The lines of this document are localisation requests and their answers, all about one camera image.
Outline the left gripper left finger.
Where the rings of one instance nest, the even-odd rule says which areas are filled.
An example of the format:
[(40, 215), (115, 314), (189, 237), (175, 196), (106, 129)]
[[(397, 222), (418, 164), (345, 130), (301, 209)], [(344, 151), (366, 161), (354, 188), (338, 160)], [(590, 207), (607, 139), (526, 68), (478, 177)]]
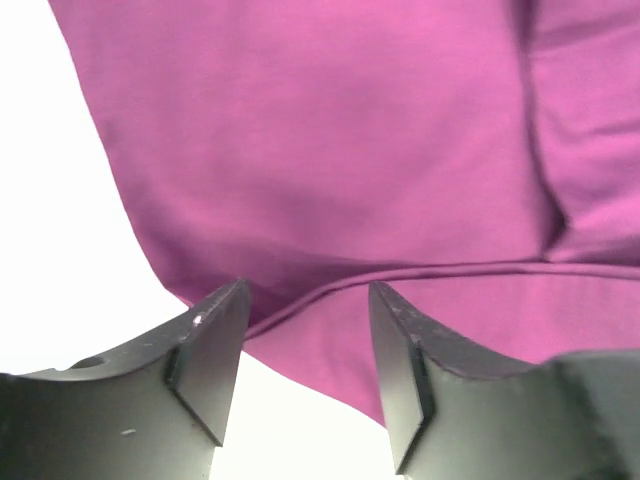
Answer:
[(208, 478), (249, 314), (237, 280), (66, 370), (3, 375), (3, 480)]

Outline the purple surgical drape cloth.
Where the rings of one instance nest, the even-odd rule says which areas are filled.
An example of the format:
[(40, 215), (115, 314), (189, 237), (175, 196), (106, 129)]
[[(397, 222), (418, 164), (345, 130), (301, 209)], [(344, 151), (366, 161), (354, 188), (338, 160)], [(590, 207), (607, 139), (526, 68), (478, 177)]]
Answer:
[(639, 343), (635, 1), (55, 1), (135, 235), (374, 420), (369, 283), (529, 362)]

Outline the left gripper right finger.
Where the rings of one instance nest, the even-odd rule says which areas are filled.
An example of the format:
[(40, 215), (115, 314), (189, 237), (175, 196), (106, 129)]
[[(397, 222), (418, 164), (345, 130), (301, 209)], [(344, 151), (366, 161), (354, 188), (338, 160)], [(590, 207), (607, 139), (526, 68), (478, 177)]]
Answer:
[(407, 479), (635, 479), (639, 353), (534, 365), (372, 283), (369, 321), (394, 468)]

